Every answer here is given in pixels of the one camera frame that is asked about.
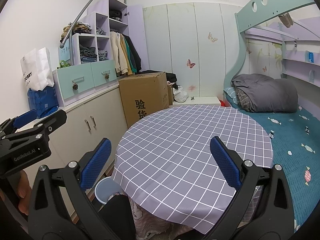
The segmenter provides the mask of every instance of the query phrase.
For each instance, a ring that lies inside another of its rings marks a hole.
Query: mint green drawer
[[[70,98],[94,87],[91,63],[58,69],[60,90],[64,99]],[[73,82],[78,89],[72,88]]]
[[[114,60],[92,62],[91,67],[95,87],[106,84],[117,78]]]

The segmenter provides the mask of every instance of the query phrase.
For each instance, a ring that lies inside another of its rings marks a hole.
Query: trash bin
[[[116,183],[111,177],[106,177],[100,180],[96,188],[94,189],[94,194],[98,201],[102,204],[106,204],[111,195],[115,193],[124,193],[121,186]]]

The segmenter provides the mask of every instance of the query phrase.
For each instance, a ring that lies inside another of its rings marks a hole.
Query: white plastic bag
[[[178,86],[178,89],[173,89],[173,97],[178,103],[183,103],[188,99],[189,95],[183,90],[183,87]]]
[[[53,87],[50,54],[47,48],[33,49],[21,60],[21,69],[27,90],[43,90],[46,86]]]

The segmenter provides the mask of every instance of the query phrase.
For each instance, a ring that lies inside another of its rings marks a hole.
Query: blue gripper pad
[[[104,142],[95,151],[96,153],[82,170],[80,183],[82,190],[87,190],[94,186],[96,179],[111,154],[110,140],[104,139]]]
[[[241,186],[239,169],[216,138],[210,141],[210,151],[228,185],[239,190]]]
[[[37,119],[37,111],[31,110],[29,112],[26,112],[16,118],[13,122],[14,128],[20,129],[21,127],[24,127],[26,124],[34,121]]]

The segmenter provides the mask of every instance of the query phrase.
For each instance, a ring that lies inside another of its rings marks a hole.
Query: white paper bag
[[[42,91],[46,86],[53,87],[50,54],[47,48],[33,49],[20,62],[24,82],[28,90]]]

